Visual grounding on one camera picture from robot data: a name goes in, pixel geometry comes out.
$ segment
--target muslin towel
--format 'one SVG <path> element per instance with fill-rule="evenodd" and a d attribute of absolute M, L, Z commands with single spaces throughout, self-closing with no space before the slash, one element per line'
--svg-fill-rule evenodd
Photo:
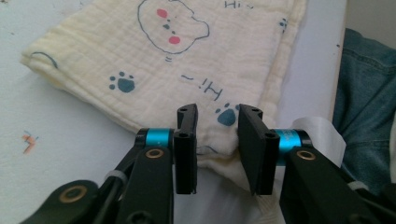
<path fill-rule="evenodd" d="M 238 161 L 238 105 L 258 106 L 275 127 L 305 7 L 306 0 L 94 0 L 31 44 L 21 62 L 134 132 L 176 127 L 177 109 L 195 103 L 199 162 Z M 243 176 L 235 163 L 225 172 L 222 162 L 203 166 L 247 183 L 233 178 Z"/>

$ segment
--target paw print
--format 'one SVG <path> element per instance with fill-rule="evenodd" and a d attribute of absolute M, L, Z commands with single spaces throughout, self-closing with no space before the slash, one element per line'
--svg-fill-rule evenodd
<path fill-rule="evenodd" d="M 282 21 L 279 23 L 279 25 L 283 27 L 283 33 L 285 33 L 285 30 L 288 27 L 288 21 L 285 18 L 283 18 Z"/>
<path fill-rule="evenodd" d="M 232 126 L 233 124 L 235 124 L 236 122 L 235 110 L 239 110 L 239 105 L 235 106 L 235 110 L 229 108 L 229 106 L 230 106 L 229 103 L 225 104 L 224 108 L 226 108 L 226 110 L 224 110 L 222 113 L 220 113 L 221 109 L 216 110 L 216 114 L 220 113 L 218 116 L 218 122 L 225 126 Z"/>
<path fill-rule="evenodd" d="M 119 88 L 122 92 L 130 92 L 134 90 L 134 81 L 132 80 L 133 76 L 125 76 L 124 72 L 120 72 L 120 76 L 118 77 L 118 81 L 116 84 L 111 84 L 108 87 L 111 90 L 115 90 L 116 87 Z M 110 77 L 110 81 L 116 81 L 116 77 Z"/>

